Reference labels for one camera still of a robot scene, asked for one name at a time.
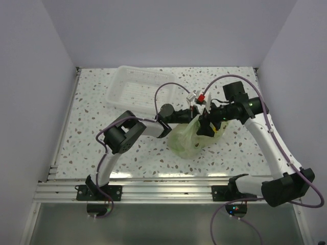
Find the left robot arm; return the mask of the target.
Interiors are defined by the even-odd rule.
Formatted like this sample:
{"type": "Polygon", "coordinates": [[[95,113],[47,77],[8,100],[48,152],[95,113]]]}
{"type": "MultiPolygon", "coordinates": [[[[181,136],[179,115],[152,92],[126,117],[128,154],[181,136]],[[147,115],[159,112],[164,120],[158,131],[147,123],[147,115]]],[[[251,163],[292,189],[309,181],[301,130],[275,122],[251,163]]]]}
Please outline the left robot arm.
{"type": "Polygon", "coordinates": [[[96,141],[105,152],[95,173],[86,178],[88,195],[97,201],[111,199],[106,189],[110,174],[122,154],[129,151],[141,136],[164,138],[172,131],[170,124],[188,124],[199,114],[196,106],[176,111],[171,104],[163,105],[155,119],[139,118],[129,110],[125,111],[96,135],[96,141]]]}

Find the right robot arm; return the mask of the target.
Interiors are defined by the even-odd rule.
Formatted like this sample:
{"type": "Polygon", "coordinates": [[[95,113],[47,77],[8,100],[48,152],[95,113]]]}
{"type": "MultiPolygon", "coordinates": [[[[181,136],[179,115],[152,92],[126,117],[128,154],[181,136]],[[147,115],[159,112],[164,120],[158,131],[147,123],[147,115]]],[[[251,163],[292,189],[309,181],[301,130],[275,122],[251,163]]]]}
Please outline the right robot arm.
{"type": "Polygon", "coordinates": [[[227,105],[215,106],[205,92],[197,92],[195,102],[205,104],[200,116],[199,135],[212,137],[223,122],[239,120],[254,137],[269,165],[272,179],[264,180],[249,174],[229,179],[224,197],[228,201],[263,197],[271,206],[302,198],[315,179],[310,168],[291,154],[273,125],[261,95],[250,98],[241,81],[223,86],[227,105]]]}

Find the light green avocado plastic bag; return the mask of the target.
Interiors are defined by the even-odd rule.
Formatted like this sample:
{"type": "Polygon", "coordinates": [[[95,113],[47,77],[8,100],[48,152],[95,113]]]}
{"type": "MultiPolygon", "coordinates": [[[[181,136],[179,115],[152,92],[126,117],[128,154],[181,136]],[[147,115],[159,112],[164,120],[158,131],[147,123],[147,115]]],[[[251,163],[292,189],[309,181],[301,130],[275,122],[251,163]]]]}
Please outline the light green avocado plastic bag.
{"type": "Polygon", "coordinates": [[[217,143],[223,136],[228,122],[223,122],[219,130],[214,129],[214,136],[197,135],[200,129],[199,115],[189,124],[178,124],[168,135],[168,147],[177,156],[191,159],[202,151],[203,148],[217,143]]]}

